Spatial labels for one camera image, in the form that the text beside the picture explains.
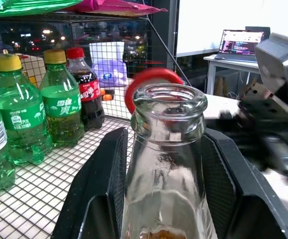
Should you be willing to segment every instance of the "wire rack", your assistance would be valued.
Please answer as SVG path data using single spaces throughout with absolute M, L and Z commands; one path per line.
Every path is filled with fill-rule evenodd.
M 106 133 L 126 127 L 129 131 L 127 162 L 134 133 L 130 113 L 125 106 L 126 88 L 136 73 L 149 67 L 177 69 L 163 42 L 148 18 L 128 18 L 62 12 L 0 19 L 0 54 L 8 51 L 20 56 L 23 73 L 39 87 L 46 66 L 43 52 L 48 49 L 82 47 L 86 62 L 94 66 L 90 44 L 122 42 L 123 48 L 101 48 L 97 53 L 122 55 L 124 85 L 108 84 L 114 99 L 103 101 L 106 119 L 99 130 L 86 132 L 74 148 L 61 147 L 46 156 L 39 166 L 16 168 L 16 183 L 0 191 L 0 239 L 50 238 L 74 176 L 96 150 Z

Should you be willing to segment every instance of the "red handle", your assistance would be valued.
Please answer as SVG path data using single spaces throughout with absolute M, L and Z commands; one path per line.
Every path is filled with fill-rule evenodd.
M 135 91 L 139 88 L 140 84 L 146 81 L 150 81 L 154 78 L 163 78 L 174 84 L 184 84 L 182 79 L 180 79 L 180 77 L 175 72 L 167 68 L 149 68 L 136 74 L 134 81 L 132 82 L 132 84 L 129 85 L 125 94 L 125 104 L 131 114 L 136 108 L 133 102 L 133 96 Z

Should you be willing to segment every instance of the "white wall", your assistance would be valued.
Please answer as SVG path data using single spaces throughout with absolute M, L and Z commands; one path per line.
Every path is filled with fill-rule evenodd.
M 177 57 L 217 51 L 224 29 L 245 26 L 288 36 L 288 0 L 180 0 Z

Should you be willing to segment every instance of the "pink fabric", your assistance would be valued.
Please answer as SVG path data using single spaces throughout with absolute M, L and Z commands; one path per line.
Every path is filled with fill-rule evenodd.
M 167 11 L 166 9 L 158 9 L 152 6 L 147 6 L 138 3 L 126 2 L 123 0 L 84 0 L 83 2 L 68 7 L 67 11 L 79 11 L 79 12 L 123 12 L 126 15 L 146 15 L 156 13 L 159 11 Z

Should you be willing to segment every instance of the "desk leg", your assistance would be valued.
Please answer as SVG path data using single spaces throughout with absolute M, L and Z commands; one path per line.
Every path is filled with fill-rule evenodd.
M 213 95 L 215 72 L 216 72 L 216 66 L 212 62 L 209 62 L 208 83 L 207 83 L 207 94 L 209 95 Z

